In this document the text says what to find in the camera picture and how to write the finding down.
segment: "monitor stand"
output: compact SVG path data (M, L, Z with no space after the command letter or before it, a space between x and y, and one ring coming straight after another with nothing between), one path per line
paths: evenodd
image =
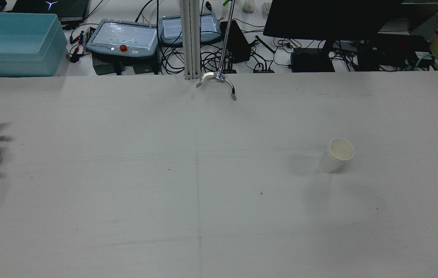
M334 72L329 59L334 40L327 40L322 49L298 49L291 53L292 72Z

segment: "laptop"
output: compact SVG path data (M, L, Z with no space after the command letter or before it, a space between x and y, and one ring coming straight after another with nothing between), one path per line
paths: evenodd
M88 16L90 0L17 0L12 12L56 14L62 25L78 25Z

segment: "teal cable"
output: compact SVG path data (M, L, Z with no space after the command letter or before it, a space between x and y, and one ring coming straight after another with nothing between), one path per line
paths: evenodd
M436 58L437 61L438 61L438 57L437 57L436 55L433 55L433 54L427 54L427 55L424 55L422 58L418 59L418 61L417 61L416 64L415 64L415 67L413 67L413 70L416 70L416 68L418 67L418 65L420 64L420 62L421 62L424 58L428 58L428 57Z

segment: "plastic storage box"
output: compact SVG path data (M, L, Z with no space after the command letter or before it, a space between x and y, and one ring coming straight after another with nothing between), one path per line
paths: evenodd
M0 77L53 76L66 44L55 14L0 13Z

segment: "white table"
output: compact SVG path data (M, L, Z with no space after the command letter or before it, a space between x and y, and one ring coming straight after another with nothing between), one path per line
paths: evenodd
M438 72L228 77L1 78L0 277L438 277Z

